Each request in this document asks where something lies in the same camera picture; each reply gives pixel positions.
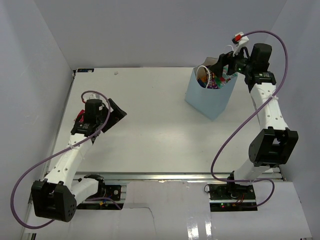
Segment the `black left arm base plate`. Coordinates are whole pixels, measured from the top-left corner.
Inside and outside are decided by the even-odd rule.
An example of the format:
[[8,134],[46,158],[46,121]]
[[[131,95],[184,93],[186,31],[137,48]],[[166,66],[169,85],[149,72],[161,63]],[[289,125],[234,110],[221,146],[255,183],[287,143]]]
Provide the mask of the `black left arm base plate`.
[[103,197],[110,198],[114,201],[119,201],[121,199],[121,185],[105,185],[102,189]]

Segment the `blue kettle chip bag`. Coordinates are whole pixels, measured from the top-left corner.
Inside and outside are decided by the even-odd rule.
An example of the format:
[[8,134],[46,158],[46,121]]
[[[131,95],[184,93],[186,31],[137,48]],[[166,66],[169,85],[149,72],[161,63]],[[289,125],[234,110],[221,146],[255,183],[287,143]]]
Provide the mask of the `blue kettle chip bag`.
[[207,82],[203,82],[200,78],[197,79],[197,82],[202,88],[206,88]]

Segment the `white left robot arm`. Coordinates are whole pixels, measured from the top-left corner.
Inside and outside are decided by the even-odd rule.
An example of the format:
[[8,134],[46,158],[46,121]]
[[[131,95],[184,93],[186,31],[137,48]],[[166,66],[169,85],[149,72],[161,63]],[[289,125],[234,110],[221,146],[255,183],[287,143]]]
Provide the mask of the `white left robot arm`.
[[79,204],[87,199],[99,200],[106,196],[105,180],[98,174],[87,174],[73,183],[77,169],[93,146],[102,128],[105,133],[127,113],[112,99],[107,107],[100,99],[88,99],[70,132],[68,147],[52,170],[31,187],[34,213],[37,217],[69,222]]

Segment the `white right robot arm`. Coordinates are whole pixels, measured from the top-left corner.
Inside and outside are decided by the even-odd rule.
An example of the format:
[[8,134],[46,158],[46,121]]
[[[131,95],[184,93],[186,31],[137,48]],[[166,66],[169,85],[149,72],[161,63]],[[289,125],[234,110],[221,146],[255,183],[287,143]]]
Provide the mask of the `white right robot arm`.
[[277,98],[276,78],[268,70],[272,47],[256,43],[251,55],[245,57],[246,47],[235,54],[222,53],[210,70],[222,76],[223,68],[227,74],[240,73],[245,76],[253,106],[254,116],[258,118],[260,132],[248,148],[248,159],[227,178],[226,195],[236,200],[244,193],[243,186],[251,185],[265,171],[285,165],[295,148],[299,136],[291,130],[284,120]]

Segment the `teal Fox's candy bag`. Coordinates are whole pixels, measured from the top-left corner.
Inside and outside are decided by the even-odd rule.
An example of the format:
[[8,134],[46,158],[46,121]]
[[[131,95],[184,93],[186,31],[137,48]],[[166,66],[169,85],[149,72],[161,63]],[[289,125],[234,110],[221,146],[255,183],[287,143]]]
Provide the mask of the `teal Fox's candy bag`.
[[236,78],[238,76],[238,73],[235,72],[231,75],[228,75],[228,66],[223,67],[222,76],[215,76],[215,88],[221,89],[223,88],[229,81]]

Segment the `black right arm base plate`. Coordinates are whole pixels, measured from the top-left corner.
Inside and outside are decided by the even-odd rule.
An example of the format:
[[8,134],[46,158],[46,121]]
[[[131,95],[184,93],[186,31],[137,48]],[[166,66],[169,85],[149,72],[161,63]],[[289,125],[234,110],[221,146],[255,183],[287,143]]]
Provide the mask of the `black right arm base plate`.
[[252,185],[209,184],[208,193],[211,200],[251,200],[256,199]]

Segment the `orange honey dijon chip bag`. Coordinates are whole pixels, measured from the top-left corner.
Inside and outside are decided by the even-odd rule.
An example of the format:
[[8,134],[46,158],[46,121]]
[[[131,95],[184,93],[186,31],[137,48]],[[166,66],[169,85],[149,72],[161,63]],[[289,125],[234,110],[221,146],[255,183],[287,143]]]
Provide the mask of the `orange honey dijon chip bag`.
[[201,81],[202,81],[203,83],[206,83],[206,82],[207,82],[207,77],[206,77],[206,76],[203,76],[203,77],[201,78]]

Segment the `red candy wrapper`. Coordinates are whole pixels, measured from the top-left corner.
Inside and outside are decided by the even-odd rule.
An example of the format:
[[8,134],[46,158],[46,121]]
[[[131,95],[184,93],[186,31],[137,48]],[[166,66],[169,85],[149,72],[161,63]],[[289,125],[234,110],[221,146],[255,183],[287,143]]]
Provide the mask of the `red candy wrapper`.
[[74,122],[77,123],[77,122],[80,122],[80,123],[83,123],[84,122],[84,114],[85,114],[85,110],[82,109],[79,114],[77,115],[77,117],[75,118]]

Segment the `brown purple M&M's pack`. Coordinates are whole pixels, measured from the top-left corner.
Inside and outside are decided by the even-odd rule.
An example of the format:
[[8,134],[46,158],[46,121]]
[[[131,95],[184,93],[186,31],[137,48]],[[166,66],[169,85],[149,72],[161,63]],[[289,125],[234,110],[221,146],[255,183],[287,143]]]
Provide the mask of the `brown purple M&M's pack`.
[[218,84],[216,83],[216,76],[213,72],[209,72],[206,74],[207,81],[205,88],[206,89],[218,89]]

